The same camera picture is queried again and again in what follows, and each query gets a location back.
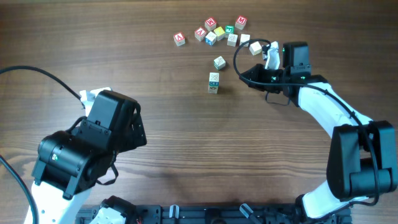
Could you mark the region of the green letter J block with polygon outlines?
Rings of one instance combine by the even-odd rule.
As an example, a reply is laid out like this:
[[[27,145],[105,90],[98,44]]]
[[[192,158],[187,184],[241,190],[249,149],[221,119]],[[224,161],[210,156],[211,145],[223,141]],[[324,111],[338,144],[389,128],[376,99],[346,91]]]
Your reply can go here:
[[[209,86],[209,87],[208,87],[208,92],[209,92],[210,94],[217,94],[217,92],[218,92],[218,87],[217,87],[217,86]]]

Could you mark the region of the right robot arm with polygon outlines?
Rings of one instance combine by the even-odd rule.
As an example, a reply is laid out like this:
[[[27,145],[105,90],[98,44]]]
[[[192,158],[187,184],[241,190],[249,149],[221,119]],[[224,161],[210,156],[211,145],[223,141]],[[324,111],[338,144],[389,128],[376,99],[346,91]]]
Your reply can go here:
[[[292,223],[340,220],[353,205],[372,207],[382,194],[397,189],[394,127],[375,121],[347,104],[328,80],[314,75],[306,42],[279,46],[266,39],[245,42],[263,63],[239,73],[247,86],[266,94],[283,94],[289,103],[309,113],[331,139],[326,181],[303,194],[286,218]]]

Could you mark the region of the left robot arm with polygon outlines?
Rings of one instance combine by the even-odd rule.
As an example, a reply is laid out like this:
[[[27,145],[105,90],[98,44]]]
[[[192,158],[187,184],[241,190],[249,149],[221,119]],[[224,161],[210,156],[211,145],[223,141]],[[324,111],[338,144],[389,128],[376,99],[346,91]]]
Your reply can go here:
[[[135,99],[106,87],[81,91],[80,101],[85,115],[38,146],[26,223],[71,223],[100,177],[119,175],[118,154],[147,143]]]

